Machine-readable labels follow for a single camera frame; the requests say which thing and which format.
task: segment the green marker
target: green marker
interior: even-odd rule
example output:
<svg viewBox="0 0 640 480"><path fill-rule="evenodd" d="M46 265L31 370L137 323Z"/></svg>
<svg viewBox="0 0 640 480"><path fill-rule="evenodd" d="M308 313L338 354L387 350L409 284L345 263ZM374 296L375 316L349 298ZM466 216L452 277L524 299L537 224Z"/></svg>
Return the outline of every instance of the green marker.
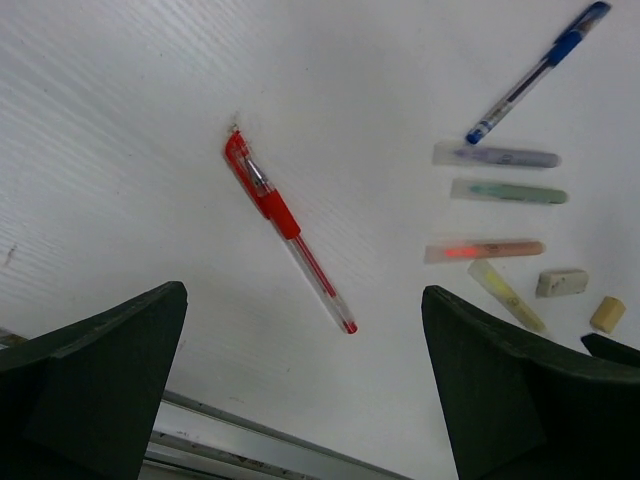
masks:
<svg viewBox="0 0 640 480"><path fill-rule="evenodd" d="M541 204L561 204L569 199L563 190L461 178L453 181L451 197Z"/></svg>

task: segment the yellow highlighter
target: yellow highlighter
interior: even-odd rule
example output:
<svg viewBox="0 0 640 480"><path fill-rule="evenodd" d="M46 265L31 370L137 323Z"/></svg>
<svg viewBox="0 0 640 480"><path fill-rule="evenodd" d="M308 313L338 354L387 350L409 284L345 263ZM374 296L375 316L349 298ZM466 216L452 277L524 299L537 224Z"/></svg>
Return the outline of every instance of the yellow highlighter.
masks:
<svg viewBox="0 0 640 480"><path fill-rule="evenodd" d="M540 317L513 291L513 288L496 272L488 261L476 260L467 271L482 288L498 300L504 308L509 310L509 313L516 317L522 325L536 333L546 332L547 327Z"/></svg>

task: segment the red pen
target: red pen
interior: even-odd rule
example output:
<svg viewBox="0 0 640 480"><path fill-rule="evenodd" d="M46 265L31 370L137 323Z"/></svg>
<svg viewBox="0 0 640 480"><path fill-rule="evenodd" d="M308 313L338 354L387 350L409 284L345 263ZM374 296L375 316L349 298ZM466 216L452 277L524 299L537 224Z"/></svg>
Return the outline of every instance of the red pen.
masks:
<svg viewBox="0 0 640 480"><path fill-rule="evenodd" d="M302 238L300 226L282 200L280 193L256 165L247 142L237 126L233 126L231 137L225 147L225 156L249 196L267 220L271 220L280 236L287 243L294 257L308 272L318 286L325 305L345 333L358 331L347 304L322 271L320 264Z"/></svg>

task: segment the orange marker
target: orange marker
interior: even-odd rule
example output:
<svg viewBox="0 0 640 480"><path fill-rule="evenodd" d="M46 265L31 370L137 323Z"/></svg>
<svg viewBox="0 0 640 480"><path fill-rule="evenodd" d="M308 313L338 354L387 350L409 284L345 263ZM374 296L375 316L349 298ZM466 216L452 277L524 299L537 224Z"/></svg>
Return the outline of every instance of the orange marker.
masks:
<svg viewBox="0 0 640 480"><path fill-rule="evenodd" d="M427 247L427 263L450 262L456 260L477 260L480 258L526 257L544 253L545 246L537 241L499 241L472 243L455 246Z"/></svg>

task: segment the blue pen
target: blue pen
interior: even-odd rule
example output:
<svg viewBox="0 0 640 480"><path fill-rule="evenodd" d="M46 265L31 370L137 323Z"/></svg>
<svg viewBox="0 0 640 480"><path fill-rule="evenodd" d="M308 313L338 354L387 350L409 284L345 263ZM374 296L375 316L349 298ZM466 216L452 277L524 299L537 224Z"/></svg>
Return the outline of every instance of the blue pen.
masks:
<svg viewBox="0 0 640 480"><path fill-rule="evenodd" d="M482 120L467 134L467 142L472 145L482 140L493 130L516 104L542 80L555 66L569 55L587 33L604 17L611 5L596 2L588 7L567 29L560 34L553 47L521 81L502 100L500 100Z"/></svg>

